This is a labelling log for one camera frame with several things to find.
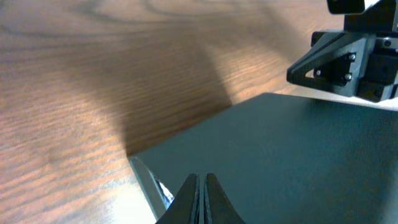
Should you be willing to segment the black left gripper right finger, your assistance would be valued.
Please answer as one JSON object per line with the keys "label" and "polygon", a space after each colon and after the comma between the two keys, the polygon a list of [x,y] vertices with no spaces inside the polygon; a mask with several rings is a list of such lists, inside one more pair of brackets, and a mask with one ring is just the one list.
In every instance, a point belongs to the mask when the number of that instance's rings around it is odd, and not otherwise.
{"label": "black left gripper right finger", "polygon": [[214,173],[206,175],[203,201],[205,224],[245,224]]}

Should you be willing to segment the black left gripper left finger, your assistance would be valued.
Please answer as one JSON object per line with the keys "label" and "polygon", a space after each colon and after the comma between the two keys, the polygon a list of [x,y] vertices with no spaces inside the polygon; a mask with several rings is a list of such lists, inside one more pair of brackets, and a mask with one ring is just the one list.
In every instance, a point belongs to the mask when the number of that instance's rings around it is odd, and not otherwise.
{"label": "black left gripper left finger", "polygon": [[190,174],[170,207],[156,224],[199,224],[200,211],[199,175]]}

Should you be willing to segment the dark green gift box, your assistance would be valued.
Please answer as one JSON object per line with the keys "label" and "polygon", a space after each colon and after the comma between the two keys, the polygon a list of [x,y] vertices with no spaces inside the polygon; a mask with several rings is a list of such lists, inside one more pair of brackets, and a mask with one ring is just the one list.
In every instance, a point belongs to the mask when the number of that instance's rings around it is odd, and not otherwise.
{"label": "dark green gift box", "polygon": [[266,93],[138,154],[176,194],[214,173],[246,223],[396,223],[397,113]]}

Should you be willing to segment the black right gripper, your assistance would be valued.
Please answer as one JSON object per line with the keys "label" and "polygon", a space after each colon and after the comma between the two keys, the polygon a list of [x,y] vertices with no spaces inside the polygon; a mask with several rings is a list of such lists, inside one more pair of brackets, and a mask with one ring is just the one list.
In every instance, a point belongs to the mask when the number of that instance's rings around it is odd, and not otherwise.
{"label": "black right gripper", "polygon": [[365,1],[342,14],[343,30],[314,32],[312,48],[287,70],[291,84],[372,102],[397,97],[397,1]]}

